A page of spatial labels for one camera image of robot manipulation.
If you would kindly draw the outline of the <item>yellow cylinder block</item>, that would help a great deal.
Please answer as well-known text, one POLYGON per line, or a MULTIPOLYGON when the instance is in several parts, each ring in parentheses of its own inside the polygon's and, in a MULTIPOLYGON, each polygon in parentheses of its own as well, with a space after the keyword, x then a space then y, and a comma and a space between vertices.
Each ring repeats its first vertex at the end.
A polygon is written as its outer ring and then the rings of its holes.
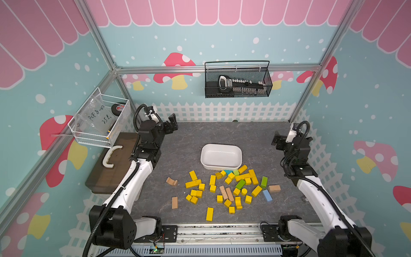
POLYGON ((241 175, 242 173, 244 173, 246 170, 248 169, 248 167, 246 165, 243 165, 242 167, 240 167, 238 169, 239 174, 241 175))

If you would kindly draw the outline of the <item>long yellow block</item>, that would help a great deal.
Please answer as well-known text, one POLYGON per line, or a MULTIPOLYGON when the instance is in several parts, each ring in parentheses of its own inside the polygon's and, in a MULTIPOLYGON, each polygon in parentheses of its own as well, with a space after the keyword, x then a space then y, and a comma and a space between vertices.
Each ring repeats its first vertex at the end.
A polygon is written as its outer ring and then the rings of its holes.
POLYGON ((252 180, 253 185, 259 185, 259 180, 256 176, 256 173, 253 169, 249 170, 250 178, 252 180))
POLYGON ((202 180, 197 179, 197 180, 185 183, 185 187, 193 188, 193 187, 199 186, 201 183, 202 183, 202 180))

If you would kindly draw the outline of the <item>yellow plank block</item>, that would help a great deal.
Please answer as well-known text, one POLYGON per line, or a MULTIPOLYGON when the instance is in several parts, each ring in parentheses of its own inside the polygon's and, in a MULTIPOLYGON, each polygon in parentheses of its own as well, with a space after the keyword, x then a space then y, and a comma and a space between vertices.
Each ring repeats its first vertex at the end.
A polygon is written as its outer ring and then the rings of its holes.
POLYGON ((190 175, 190 178, 191 178, 192 181, 198 180, 198 177, 197 177, 197 175, 196 175, 196 173, 195 173, 194 170, 190 171, 190 172, 189 172, 189 175, 190 175))

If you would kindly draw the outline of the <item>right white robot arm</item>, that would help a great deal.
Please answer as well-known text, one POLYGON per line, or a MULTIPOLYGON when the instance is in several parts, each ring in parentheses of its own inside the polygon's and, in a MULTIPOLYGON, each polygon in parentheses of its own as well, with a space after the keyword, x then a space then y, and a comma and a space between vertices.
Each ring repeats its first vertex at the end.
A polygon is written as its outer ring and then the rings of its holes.
POLYGON ((284 153, 280 166, 285 177, 304 194, 319 217, 320 231, 297 215, 284 215, 278 221, 277 233, 281 240, 299 239, 319 257, 373 257, 372 235, 359 227, 336 204, 308 163, 310 142, 308 121, 291 125, 288 135, 275 133, 272 145, 284 153))

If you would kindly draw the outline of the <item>tan wooden cube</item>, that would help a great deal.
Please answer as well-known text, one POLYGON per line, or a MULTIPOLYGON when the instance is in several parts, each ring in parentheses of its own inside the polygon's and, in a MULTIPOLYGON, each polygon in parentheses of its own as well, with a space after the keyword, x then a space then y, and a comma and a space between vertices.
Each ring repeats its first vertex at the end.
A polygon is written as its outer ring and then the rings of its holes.
POLYGON ((281 191, 280 185, 269 185, 268 190, 270 193, 276 193, 281 191))

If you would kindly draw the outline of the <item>black tape roll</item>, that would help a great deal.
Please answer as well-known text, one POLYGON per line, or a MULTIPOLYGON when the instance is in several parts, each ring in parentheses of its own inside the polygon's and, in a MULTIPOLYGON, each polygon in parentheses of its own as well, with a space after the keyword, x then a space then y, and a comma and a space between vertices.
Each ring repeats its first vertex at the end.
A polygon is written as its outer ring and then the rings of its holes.
POLYGON ((122 113, 122 111, 125 108, 125 103, 115 103, 111 106, 111 112, 113 113, 113 115, 119 117, 122 113))

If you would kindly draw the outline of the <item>white plastic tub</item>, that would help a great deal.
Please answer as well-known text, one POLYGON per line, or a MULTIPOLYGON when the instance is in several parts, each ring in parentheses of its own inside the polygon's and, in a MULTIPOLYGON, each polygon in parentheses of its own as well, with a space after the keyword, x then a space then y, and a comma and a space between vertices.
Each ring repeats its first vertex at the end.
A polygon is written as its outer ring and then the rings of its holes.
POLYGON ((209 143, 202 148, 200 162, 208 170, 235 170, 243 163, 243 153, 238 146, 209 143))

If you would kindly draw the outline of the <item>wooden arch block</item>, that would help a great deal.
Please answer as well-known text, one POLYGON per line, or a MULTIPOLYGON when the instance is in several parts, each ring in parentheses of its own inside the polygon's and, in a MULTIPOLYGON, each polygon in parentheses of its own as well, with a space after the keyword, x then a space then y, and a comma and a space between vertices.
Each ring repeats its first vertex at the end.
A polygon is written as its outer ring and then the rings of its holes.
POLYGON ((176 186, 178 184, 178 181, 168 177, 166 183, 168 183, 171 186, 176 186))

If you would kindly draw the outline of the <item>light blue block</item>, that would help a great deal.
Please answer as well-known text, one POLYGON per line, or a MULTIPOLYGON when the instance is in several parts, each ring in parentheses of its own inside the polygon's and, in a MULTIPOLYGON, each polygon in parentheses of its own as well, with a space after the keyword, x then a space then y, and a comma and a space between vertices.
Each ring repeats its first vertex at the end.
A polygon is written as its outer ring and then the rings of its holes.
POLYGON ((270 192, 268 190, 263 190, 263 195, 267 202, 271 202, 273 200, 270 192))

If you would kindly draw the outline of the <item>yellow round disc block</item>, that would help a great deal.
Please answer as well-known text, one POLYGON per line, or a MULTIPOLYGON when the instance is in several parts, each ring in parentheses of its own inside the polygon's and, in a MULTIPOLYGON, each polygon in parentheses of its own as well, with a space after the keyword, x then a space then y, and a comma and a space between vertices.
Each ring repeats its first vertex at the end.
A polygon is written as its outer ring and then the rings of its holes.
POLYGON ((248 193, 248 191, 247 191, 246 188, 243 188, 243 189, 241 190, 241 193, 242 193, 243 196, 245 196, 245 195, 248 193))

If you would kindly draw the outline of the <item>yellow arch block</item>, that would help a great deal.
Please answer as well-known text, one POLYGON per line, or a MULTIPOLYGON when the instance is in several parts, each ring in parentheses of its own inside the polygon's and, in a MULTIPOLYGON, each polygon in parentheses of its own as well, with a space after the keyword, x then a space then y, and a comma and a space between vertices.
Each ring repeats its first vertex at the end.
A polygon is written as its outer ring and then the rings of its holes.
POLYGON ((235 197, 235 207, 236 209, 242 209, 241 197, 235 197))

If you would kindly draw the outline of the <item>right natural wooden plank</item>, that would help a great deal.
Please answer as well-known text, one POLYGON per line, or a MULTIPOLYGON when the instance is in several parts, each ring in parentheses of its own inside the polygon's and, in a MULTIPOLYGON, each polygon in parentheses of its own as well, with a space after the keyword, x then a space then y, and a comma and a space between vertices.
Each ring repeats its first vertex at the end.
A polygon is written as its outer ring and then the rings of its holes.
POLYGON ((230 189, 229 187, 227 187, 227 188, 225 188, 225 191, 226 191, 226 194, 227 194, 227 196, 228 196, 228 199, 229 199, 231 202, 234 202, 234 197, 233 197, 233 194, 232 194, 232 192, 231 192, 231 189, 230 189))

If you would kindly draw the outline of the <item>natural wooden plank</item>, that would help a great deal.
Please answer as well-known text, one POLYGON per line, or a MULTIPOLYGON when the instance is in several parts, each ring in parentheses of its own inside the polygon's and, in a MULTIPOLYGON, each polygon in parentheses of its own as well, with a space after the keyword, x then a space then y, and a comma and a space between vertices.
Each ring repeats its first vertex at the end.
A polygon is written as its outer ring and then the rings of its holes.
POLYGON ((231 189, 230 189, 229 187, 227 187, 227 188, 225 188, 225 191, 226 191, 226 194, 227 194, 227 196, 228 196, 228 199, 229 199, 231 202, 234 202, 234 197, 233 197, 233 194, 232 194, 232 192, 231 192, 231 189))
POLYGON ((219 189, 220 189, 220 192, 221 192, 221 194, 222 194, 222 196, 223 196, 223 199, 224 199, 224 200, 227 200, 227 199, 228 199, 228 195, 227 195, 227 192, 226 192, 225 187, 224 187, 224 186, 220 186, 219 189))

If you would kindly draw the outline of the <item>left natural wooden plank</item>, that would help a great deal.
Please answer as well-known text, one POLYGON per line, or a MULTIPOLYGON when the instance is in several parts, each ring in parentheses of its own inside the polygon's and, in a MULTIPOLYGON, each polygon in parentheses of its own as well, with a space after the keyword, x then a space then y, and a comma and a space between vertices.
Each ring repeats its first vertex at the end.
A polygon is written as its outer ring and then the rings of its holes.
POLYGON ((220 186, 219 189, 220 189, 220 192, 221 192, 221 194, 222 194, 222 196, 223 196, 223 199, 224 199, 224 200, 227 200, 227 199, 228 199, 228 195, 227 195, 227 192, 226 192, 225 187, 224 187, 224 186, 220 186))

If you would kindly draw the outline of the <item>large yellow front block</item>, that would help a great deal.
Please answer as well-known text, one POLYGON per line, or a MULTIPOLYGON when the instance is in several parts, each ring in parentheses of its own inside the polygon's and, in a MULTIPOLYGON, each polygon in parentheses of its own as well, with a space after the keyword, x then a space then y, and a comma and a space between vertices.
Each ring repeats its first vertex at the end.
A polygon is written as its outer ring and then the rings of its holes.
POLYGON ((212 222, 213 221, 213 216, 214 216, 214 209, 212 207, 207 208, 207 214, 206 214, 206 221, 207 222, 212 222))

